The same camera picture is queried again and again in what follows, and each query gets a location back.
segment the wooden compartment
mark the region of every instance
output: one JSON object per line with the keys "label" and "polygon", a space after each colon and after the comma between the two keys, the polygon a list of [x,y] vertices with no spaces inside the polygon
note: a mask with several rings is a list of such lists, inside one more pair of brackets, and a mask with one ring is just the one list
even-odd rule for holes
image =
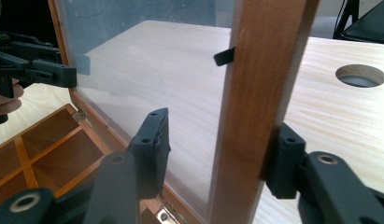
{"label": "wooden compartment", "polygon": [[50,119],[39,123],[29,132],[21,136],[26,153],[30,159],[45,148],[51,146],[62,137],[78,127],[78,123],[66,110],[60,110]]}
{"label": "wooden compartment", "polygon": [[111,151],[76,110],[65,105],[0,146],[0,204],[25,189],[61,196],[93,179]]}
{"label": "wooden compartment", "polygon": [[0,180],[21,166],[14,141],[0,147]]}
{"label": "wooden compartment", "polygon": [[103,155],[85,132],[77,132],[32,164],[37,185],[56,191]]}
{"label": "wooden compartment", "polygon": [[0,186],[0,204],[12,195],[27,188],[25,176],[23,172],[19,172]]}

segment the black clamp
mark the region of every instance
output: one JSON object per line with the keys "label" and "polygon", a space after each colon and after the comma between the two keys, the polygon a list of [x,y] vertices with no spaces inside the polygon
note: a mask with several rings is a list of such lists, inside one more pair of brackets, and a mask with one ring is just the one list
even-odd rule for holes
{"label": "black clamp", "polygon": [[163,189],[168,132],[168,109],[149,113],[126,151],[102,159],[93,182],[58,199],[49,189],[20,192],[0,205],[0,224],[139,223],[139,200]]}
{"label": "black clamp", "polygon": [[235,47],[222,51],[221,53],[215,54],[214,60],[217,66],[232,63],[235,60]]}
{"label": "black clamp", "polygon": [[[64,88],[77,85],[76,68],[61,64],[59,50],[50,43],[32,36],[0,33],[0,95],[14,98],[12,78],[24,83],[23,87],[32,83]],[[0,124],[7,120],[7,114],[0,115]]]}
{"label": "black clamp", "polygon": [[283,125],[267,187],[278,199],[294,199],[303,223],[384,224],[384,194],[367,188],[339,157],[305,153],[305,141]]}

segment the round cutout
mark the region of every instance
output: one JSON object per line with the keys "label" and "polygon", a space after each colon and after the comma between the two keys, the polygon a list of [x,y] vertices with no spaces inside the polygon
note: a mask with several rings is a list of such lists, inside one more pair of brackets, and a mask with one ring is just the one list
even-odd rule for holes
{"label": "round cutout", "polygon": [[14,203],[11,204],[10,211],[12,213],[27,211],[30,208],[37,205],[39,201],[40,201],[40,195],[38,193],[34,192],[34,193],[23,195],[19,199],[17,199]]}
{"label": "round cutout", "polygon": [[349,64],[336,71],[336,77],[343,83],[359,88],[376,87],[384,83],[384,73],[372,66]]}
{"label": "round cutout", "polygon": [[337,164],[337,160],[329,155],[319,155],[318,160],[322,163],[329,164],[329,165]]}

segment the glass pane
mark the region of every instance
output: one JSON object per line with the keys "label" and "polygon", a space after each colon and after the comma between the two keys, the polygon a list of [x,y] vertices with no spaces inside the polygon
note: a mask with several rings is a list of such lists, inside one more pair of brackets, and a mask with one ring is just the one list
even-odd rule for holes
{"label": "glass pane", "polygon": [[78,92],[134,136],[168,107],[166,182],[206,218],[234,1],[57,1]]}

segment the clamp screw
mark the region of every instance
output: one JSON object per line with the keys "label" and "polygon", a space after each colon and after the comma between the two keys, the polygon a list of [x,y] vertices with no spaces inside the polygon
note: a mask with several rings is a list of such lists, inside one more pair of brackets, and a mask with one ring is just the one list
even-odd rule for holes
{"label": "clamp screw", "polygon": [[160,216],[160,219],[161,219],[162,221],[167,220],[167,218],[168,218],[168,215],[167,215],[166,213],[162,213],[162,215]]}
{"label": "clamp screw", "polygon": [[165,204],[169,209],[172,209],[172,204],[171,203],[166,203]]}
{"label": "clamp screw", "polygon": [[328,165],[336,165],[337,159],[329,156],[329,155],[319,155],[318,160],[322,163],[328,164]]}

